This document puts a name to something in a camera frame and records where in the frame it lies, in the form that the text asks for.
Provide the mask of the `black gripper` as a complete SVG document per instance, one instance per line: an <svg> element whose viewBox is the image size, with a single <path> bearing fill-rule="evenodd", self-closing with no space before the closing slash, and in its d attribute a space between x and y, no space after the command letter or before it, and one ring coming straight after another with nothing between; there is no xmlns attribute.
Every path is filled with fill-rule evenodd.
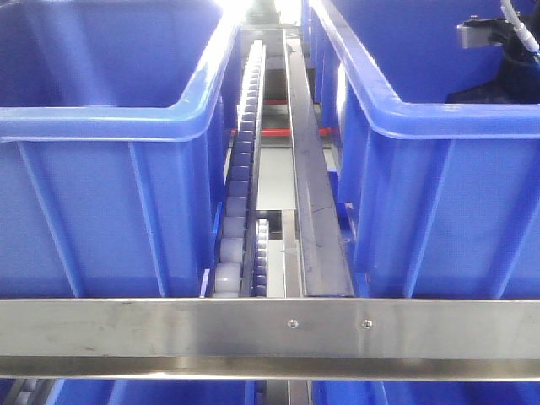
<svg viewBox="0 0 540 405"><path fill-rule="evenodd" d="M511 24L502 18L469 19L457 26L462 47L502 46L494 78L470 89L448 94L450 104L537 104L539 57L527 51Z"/></svg>

